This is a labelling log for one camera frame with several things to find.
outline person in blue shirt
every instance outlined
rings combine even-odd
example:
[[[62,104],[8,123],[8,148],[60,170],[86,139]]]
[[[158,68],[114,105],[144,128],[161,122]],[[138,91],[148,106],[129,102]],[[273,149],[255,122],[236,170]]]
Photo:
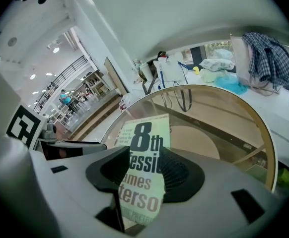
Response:
[[[65,90],[64,90],[64,89],[61,90],[60,98],[61,98],[61,100],[63,101],[64,104],[68,104],[68,103],[71,102],[70,97],[68,97],[68,96],[65,94]]]

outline white floor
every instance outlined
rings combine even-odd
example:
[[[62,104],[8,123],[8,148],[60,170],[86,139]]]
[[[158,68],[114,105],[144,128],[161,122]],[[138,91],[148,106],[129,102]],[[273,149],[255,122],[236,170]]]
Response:
[[[96,141],[100,142],[103,136],[105,135],[107,129],[110,125],[117,119],[120,115],[120,109],[116,109],[113,113],[110,114],[104,121],[101,122],[90,134],[87,135],[82,141]]]

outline round glass table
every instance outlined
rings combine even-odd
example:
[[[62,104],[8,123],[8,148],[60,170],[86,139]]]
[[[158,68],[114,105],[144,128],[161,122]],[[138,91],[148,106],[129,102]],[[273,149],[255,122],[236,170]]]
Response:
[[[269,190],[276,183],[277,159],[263,120],[238,96],[211,86],[175,86],[145,96],[121,113],[101,143],[130,146],[134,170],[154,171],[157,150],[165,146],[231,163]]]

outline glass tabletop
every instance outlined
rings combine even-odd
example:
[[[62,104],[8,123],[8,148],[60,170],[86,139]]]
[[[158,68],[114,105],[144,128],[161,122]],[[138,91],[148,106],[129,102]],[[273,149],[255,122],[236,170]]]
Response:
[[[133,195],[137,188],[136,194],[142,195],[143,190],[148,223],[156,217],[150,213],[158,212],[164,195],[157,168],[161,146],[231,163],[268,190],[273,190],[276,180],[275,152],[265,123],[244,100],[216,87],[175,86],[147,95],[121,113],[101,143],[109,149],[130,146],[130,167],[119,190],[122,213],[128,216],[132,209],[132,196],[129,200],[124,191]],[[126,207],[122,199],[129,200]],[[139,218],[127,218],[145,225]]]

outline checkered shirt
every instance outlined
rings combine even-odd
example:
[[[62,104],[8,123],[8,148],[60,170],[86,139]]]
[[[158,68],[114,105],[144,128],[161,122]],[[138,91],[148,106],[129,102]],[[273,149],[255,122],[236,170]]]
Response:
[[[274,89],[289,84],[289,53],[276,39],[267,35],[249,32],[242,36],[252,47],[253,56],[249,65],[251,76],[259,81],[268,80]]]

